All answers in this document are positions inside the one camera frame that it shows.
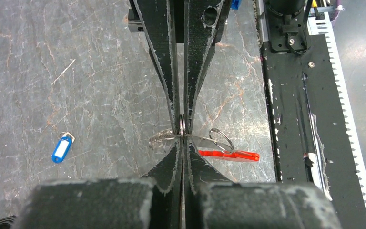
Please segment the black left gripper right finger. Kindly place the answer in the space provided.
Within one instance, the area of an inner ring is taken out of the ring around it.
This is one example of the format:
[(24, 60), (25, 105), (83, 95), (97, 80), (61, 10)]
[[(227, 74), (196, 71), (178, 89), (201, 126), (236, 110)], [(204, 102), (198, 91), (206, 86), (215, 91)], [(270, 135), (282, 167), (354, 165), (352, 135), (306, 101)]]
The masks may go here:
[(185, 225), (188, 229), (339, 229), (332, 203), (310, 183), (235, 183), (183, 148)]

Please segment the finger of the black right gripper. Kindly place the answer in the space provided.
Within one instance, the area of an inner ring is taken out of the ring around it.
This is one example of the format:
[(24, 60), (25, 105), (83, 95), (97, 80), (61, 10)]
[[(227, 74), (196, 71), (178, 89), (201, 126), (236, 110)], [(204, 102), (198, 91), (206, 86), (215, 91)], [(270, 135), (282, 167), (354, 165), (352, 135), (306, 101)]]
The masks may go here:
[(187, 133), (193, 131), (196, 101), (214, 56), (213, 43), (223, 0), (184, 2), (184, 121)]
[(171, 129), (180, 131), (180, 98), (173, 0), (135, 0), (150, 56), (161, 81)]

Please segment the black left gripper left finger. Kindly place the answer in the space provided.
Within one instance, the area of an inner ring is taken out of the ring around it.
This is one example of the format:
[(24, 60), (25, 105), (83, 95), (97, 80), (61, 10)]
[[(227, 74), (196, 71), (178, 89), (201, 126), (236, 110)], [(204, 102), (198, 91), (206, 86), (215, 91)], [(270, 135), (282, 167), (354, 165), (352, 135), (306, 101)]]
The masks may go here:
[(55, 180), (33, 190), (16, 229), (178, 229), (183, 141), (140, 178)]

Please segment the metal keyring tool red handle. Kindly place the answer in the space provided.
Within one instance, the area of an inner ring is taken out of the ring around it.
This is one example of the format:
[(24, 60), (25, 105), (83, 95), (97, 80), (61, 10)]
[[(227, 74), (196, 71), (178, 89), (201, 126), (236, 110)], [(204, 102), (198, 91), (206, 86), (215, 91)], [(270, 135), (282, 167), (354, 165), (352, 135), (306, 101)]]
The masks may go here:
[(192, 139), (198, 149), (198, 154), (213, 159), (234, 161), (234, 162), (259, 162), (260, 154), (237, 150), (231, 139), (221, 130), (212, 128), (208, 137), (189, 134), (186, 132), (184, 115), (180, 116), (179, 132), (174, 133), (172, 129), (160, 131), (149, 139), (151, 149), (160, 148), (170, 144), (176, 138), (187, 136)]

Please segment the blue key tag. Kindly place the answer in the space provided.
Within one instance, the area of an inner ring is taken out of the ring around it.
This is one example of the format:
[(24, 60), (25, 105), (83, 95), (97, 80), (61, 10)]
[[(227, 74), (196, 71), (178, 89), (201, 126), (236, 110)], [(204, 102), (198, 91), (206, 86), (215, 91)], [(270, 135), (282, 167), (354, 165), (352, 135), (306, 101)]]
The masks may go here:
[(55, 164), (59, 164), (64, 160), (74, 140), (75, 137), (70, 132), (60, 134), (59, 141), (51, 155), (51, 159)]

